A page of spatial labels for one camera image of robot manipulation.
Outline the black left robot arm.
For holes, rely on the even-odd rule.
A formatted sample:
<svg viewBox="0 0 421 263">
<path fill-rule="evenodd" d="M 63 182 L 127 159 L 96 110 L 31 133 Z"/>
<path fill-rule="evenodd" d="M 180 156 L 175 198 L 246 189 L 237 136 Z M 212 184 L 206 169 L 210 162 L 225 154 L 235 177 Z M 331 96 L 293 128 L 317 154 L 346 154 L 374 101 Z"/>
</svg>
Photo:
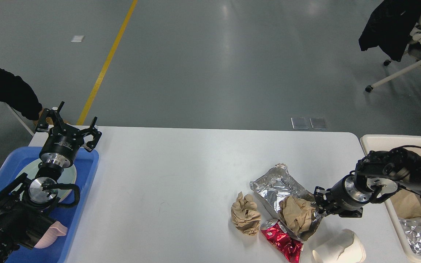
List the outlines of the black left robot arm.
<svg viewBox="0 0 421 263">
<path fill-rule="evenodd" d="M 0 263 L 63 263 L 98 167 L 102 133 L 65 123 L 64 103 L 46 108 L 41 147 L 16 149 L 0 168 Z"/>
</svg>

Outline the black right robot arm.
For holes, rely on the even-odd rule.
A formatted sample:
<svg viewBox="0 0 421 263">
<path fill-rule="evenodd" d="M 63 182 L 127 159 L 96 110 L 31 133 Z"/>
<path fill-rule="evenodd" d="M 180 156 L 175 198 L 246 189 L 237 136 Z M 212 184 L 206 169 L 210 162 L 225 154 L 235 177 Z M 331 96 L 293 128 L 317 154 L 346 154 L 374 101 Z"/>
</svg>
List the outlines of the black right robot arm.
<svg viewBox="0 0 421 263">
<path fill-rule="evenodd" d="M 421 198 L 421 156 L 402 145 L 390 151 L 370 151 L 358 160 L 354 170 L 333 187 L 317 186 L 317 212 L 344 218 L 361 218 L 368 203 L 384 203 L 399 190 Z"/>
</svg>

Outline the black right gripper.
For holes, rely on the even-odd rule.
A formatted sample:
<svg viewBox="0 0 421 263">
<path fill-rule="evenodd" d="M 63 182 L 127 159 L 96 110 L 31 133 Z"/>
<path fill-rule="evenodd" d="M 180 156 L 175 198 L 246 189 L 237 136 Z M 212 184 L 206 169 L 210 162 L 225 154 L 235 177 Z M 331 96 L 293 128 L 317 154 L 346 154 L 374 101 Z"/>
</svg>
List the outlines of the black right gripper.
<svg viewBox="0 0 421 263">
<path fill-rule="evenodd" d="M 372 193 L 356 187 L 354 175 L 346 175 L 331 188 L 316 186 L 314 189 L 316 210 L 323 216 L 338 214 L 342 218 L 361 218 L 363 206 L 371 197 Z"/>
</svg>

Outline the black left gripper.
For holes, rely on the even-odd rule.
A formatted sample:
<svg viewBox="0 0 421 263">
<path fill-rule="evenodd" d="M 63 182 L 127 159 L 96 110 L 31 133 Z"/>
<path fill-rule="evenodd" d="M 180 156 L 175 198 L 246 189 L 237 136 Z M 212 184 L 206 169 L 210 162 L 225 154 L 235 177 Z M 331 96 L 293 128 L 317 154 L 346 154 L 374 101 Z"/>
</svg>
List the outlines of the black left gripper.
<svg viewBox="0 0 421 263">
<path fill-rule="evenodd" d="M 60 116 L 64 104 L 65 102 L 61 101 L 56 109 L 44 108 L 36 124 L 35 132 L 54 134 L 49 135 L 43 145 L 39 154 L 40 160 L 43 163 L 52 163 L 61 168 L 68 168 L 73 165 L 80 147 L 87 152 L 92 152 L 96 148 L 102 132 L 96 127 L 98 118 L 94 117 L 87 128 L 75 133 L 75 138 L 63 136 L 67 134 L 68 130 L 68 125 Z"/>
</svg>

